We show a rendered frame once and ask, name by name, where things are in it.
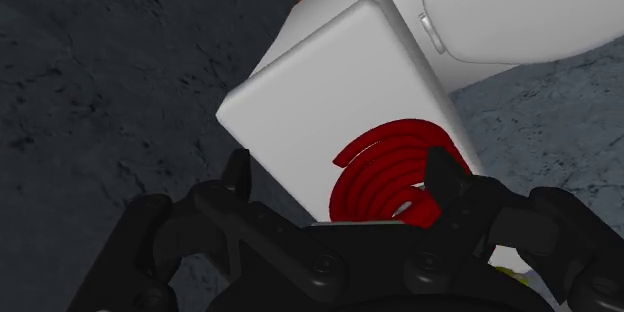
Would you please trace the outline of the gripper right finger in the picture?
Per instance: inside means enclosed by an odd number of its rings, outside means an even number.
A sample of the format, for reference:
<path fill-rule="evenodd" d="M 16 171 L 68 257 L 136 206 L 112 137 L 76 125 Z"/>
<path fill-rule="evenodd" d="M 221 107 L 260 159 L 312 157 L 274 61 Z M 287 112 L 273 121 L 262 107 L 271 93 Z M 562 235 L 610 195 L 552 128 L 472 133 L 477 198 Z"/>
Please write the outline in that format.
<path fill-rule="evenodd" d="M 499 245 L 515 249 L 572 312 L 624 312 L 624 238 L 570 192 L 518 195 L 465 173 L 441 146 L 427 151 L 425 187 L 442 213 L 405 258 L 414 294 L 467 297 L 470 312 L 553 312 L 489 266 Z"/>

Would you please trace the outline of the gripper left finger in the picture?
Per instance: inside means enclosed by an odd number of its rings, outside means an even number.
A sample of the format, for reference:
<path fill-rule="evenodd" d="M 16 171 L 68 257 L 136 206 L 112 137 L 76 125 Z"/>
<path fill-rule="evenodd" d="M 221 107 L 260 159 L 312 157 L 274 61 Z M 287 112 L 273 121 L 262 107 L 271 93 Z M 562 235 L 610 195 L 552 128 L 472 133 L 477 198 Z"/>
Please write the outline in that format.
<path fill-rule="evenodd" d="M 149 194 L 129 202 L 67 312 L 179 312 L 169 281 L 182 258 L 204 254 L 229 280 L 251 251 L 309 298 L 332 302 L 345 290 L 340 256 L 299 227 L 251 201 L 251 156 L 234 150 L 222 176 L 180 201 Z"/>

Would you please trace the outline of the yellow green object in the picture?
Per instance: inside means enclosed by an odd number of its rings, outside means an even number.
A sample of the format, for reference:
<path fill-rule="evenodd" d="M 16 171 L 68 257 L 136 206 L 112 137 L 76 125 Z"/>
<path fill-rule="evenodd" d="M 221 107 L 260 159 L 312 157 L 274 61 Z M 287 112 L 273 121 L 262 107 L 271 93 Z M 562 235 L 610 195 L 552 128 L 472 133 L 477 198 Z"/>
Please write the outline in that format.
<path fill-rule="evenodd" d="M 523 274 L 523 273 L 519 273 L 519 272 L 515 272 L 514 270 L 504 267 L 504 266 L 495 266 L 495 269 L 513 279 L 515 279 L 516 281 L 520 282 L 521 284 L 528 286 L 529 285 L 529 281 L 528 278 Z"/>

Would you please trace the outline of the red coiled spiral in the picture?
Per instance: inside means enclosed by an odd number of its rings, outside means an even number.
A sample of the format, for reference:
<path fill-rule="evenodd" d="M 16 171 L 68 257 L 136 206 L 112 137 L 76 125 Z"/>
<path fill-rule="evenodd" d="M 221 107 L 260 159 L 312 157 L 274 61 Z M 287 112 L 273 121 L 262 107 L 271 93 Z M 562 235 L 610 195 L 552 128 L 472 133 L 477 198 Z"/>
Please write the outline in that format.
<path fill-rule="evenodd" d="M 465 173 L 471 169 L 447 132 L 422 119 L 400 119 L 370 129 L 334 158 L 342 169 L 330 195 L 329 216 L 334 222 L 398 220 L 430 227 L 441 207 L 424 181 L 428 148 L 441 146 Z"/>

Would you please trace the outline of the white toilet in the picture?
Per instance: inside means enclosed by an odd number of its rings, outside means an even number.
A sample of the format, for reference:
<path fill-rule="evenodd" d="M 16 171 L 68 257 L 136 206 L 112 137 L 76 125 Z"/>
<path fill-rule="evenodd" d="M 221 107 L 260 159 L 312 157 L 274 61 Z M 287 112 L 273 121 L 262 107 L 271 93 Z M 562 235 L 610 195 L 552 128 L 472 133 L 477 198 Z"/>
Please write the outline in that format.
<path fill-rule="evenodd" d="M 301 0 L 221 126 L 316 221 L 364 132 L 422 119 L 472 174 L 557 186 L 600 127 L 593 96 L 624 90 L 624 0 Z"/>

